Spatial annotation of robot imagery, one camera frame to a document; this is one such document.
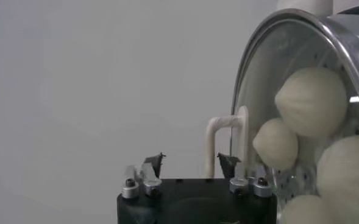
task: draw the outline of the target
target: white pipe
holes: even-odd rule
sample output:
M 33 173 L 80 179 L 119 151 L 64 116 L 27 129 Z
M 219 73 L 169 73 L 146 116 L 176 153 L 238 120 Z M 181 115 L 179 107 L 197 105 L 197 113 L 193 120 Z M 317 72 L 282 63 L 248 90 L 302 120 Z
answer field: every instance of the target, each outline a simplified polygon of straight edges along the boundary
M 239 109 L 236 116 L 214 117 L 209 120 L 206 128 L 206 178 L 215 177 L 215 135 L 221 128 L 239 127 L 239 155 L 238 158 L 243 163 L 247 158 L 248 148 L 248 110 L 246 106 Z

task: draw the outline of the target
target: white wall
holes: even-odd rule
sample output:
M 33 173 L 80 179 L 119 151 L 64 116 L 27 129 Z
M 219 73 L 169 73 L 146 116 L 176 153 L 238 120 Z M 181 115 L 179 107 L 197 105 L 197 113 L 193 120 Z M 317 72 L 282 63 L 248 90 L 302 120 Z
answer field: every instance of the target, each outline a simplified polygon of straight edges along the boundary
M 274 8 L 0 0 L 0 224 L 116 223 L 124 166 L 158 152 L 163 177 L 201 177 L 206 122 Z

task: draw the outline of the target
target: metal drum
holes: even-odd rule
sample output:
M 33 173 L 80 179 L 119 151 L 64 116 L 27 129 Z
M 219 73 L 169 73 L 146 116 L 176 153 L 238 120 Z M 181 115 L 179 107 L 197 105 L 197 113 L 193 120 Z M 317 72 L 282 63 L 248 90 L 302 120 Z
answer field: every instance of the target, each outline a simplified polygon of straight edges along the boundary
M 344 128 L 327 139 L 299 136 L 299 154 L 293 168 L 268 168 L 251 142 L 268 120 L 280 117 L 274 98 L 287 78 L 307 67 L 336 71 L 347 91 L 349 104 Z M 279 211 L 292 198 L 317 195 L 316 163 L 322 151 L 338 138 L 359 134 L 359 8 L 328 18 L 288 9 L 266 18 L 244 51 L 233 96 L 232 114 L 240 106 L 249 112 L 251 174 L 265 173 L 279 199 Z M 238 154 L 238 131 L 232 129 L 231 155 Z

